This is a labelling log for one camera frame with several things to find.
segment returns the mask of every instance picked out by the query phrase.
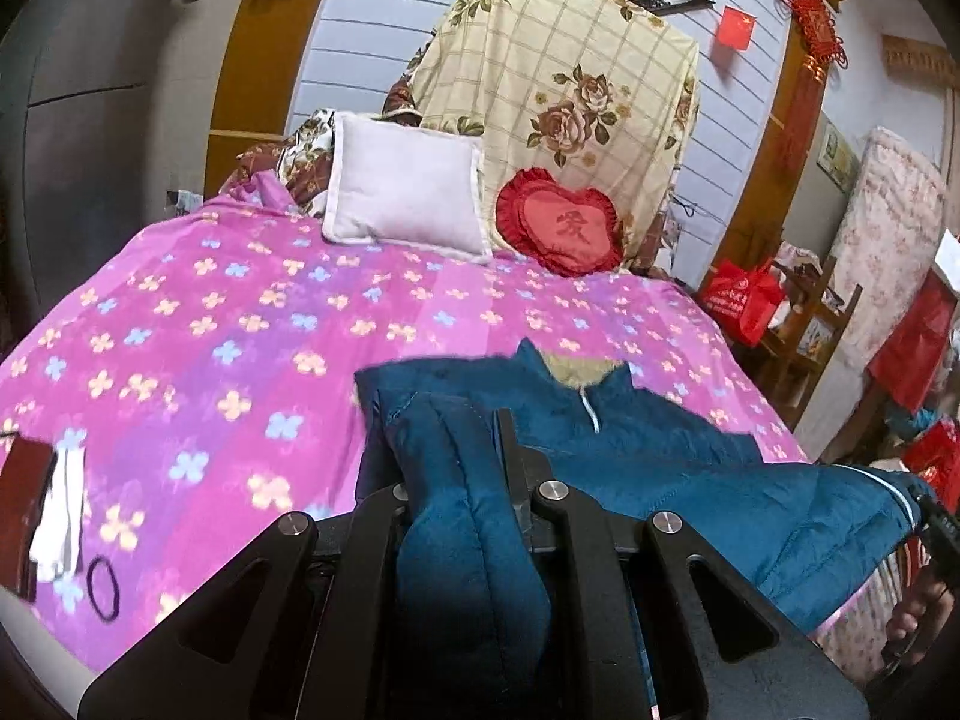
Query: white pillow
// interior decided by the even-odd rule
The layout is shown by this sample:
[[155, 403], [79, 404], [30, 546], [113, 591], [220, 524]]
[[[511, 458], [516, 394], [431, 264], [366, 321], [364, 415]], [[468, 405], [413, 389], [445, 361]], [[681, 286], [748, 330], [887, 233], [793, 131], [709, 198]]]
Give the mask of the white pillow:
[[491, 259], [480, 223], [479, 138], [337, 112], [323, 217], [336, 244], [384, 241], [471, 262]]

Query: blue jacket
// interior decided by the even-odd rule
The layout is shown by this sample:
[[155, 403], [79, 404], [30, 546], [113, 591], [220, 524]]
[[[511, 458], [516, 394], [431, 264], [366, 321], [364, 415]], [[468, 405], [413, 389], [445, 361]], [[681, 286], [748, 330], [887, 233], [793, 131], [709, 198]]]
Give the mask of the blue jacket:
[[584, 391], [597, 431], [581, 394], [553, 379], [529, 341], [510, 358], [393, 362], [356, 381], [368, 430], [358, 490], [402, 474], [410, 495], [413, 524], [397, 558], [408, 661], [458, 695], [522, 696], [549, 633], [549, 598], [493, 443], [498, 408], [512, 411], [520, 443], [544, 451], [558, 479], [629, 517], [680, 514], [805, 632], [920, 518], [911, 495], [925, 486], [915, 477], [763, 464], [751, 437], [634, 389], [626, 367]]

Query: red heart-shaped pillow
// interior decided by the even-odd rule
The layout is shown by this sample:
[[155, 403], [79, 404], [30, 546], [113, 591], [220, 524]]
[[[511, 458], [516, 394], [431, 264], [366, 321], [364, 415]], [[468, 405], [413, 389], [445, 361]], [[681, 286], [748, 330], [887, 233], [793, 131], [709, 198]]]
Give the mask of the red heart-shaped pillow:
[[566, 189], [542, 167], [518, 170], [500, 190], [496, 228], [554, 274], [610, 271], [623, 259], [610, 198], [596, 189]]

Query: bed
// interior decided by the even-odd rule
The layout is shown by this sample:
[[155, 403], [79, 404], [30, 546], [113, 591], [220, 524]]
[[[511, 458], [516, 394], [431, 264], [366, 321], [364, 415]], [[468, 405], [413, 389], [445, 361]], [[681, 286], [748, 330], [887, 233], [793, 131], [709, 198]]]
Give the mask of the bed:
[[[94, 672], [281, 512], [349, 511], [363, 448], [353, 372], [412, 356], [539, 348], [630, 362], [646, 386], [766, 461], [804, 461], [713, 322], [674, 285], [336, 247], [315, 220], [220, 196], [152, 225], [0, 365], [5, 427], [85, 449], [83, 561], [120, 589], [106, 624], [83, 575], [34, 613]], [[109, 608], [109, 581], [94, 595]]]

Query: metal screw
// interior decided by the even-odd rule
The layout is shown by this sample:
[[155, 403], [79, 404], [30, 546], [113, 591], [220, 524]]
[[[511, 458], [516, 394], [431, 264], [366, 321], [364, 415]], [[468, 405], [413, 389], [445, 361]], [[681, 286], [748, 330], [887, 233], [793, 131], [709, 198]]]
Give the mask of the metal screw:
[[563, 498], [570, 495], [570, 488], [563, 482], [558, 482], [556, 479], [544, 482], [539, 486], [539, 490], [541, 491], [541, 495], [548, 501], [562, 501]]
[[283, 517], [280, 517], [280, 521], [277, 522], [277, 528], [280, 528], [280, 533], [283, 533], [285, 536], [299, 536], [309, 527], [310, 520], [306, 517], [306, 514], [301, 514], [300, 512], [285, 514]]
[[677, 533], [683, 528], [683, 520], [674, 512], [657, 512], [654, 514], [654, 527], [661, 533]]

